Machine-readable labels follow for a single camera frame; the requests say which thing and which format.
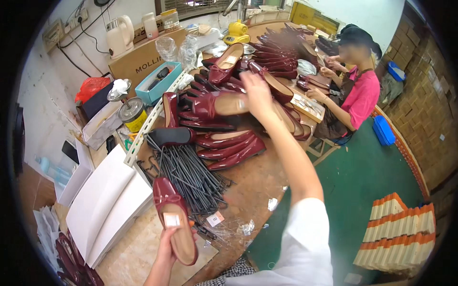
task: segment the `metal tin can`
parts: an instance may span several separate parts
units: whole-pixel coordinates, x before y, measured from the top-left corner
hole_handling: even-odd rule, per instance
[[[127,100],[119,109],[118,116],[132,133],[140,131],[148,117],[139,97]]]

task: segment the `brown apron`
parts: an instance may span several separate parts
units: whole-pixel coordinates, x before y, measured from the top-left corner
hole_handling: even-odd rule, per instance
[[[351,90],[353,89],[354,83],[367,71],[373,69],[363,70],[354,81],[350,79],[350,73],[345,73],[345,76],[342,79],[342,85],[340,87],[340,96],[335,96],[330,94],[329,98],[334,101],[338,106],[342,106],[344,101],[347,99]],[[329,108],[324,106],[324,118],[323,121],[316,125],[315,132],[313,136],[316,138],[322,139],[337,139],[347,134],[353,134],[354,131],[348,129],[345,124],[340,122],[339,119],[329,110]]]

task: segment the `plastic jar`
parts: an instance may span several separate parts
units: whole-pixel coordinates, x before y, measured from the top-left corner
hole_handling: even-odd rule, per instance
[[[164,32],[170,33],[180,28],[178,12],[176,9],[171,9],[161,13],[162,22],[164,23]]]
[[[148,38],[148,40],[155,39],[159,36],[158,25],[156,24],[154,12],[143,15],[142,24],[142,29],[145,30],[146,37]]]

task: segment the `green floor mat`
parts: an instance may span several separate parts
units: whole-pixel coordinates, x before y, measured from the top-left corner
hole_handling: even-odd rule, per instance
[[[381,146],[373,129],[374,120],[367,119],[345,147],[334,151],[317,167],[323,185],[329,217],[329,246],[335,285],[344,285],[345,276],[363,275],[362,283],[370,284],[377,271],[354,267],[353,260],[361,245],[372,202],[397,192],[408,207],[418,206],[423,198],[415,177],[395,145]],[[309,154],[311,160],[316,157]],[[259,270],[273,267],[279,258],[281,235],[287,221],[291,194],[273,212],[246,254]]]

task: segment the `white kettle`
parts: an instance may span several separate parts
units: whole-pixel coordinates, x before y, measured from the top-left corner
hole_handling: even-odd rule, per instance
[[[131,19],[122,15],[107,24],[107,44],[112,59],[134,49],[134,26]]]

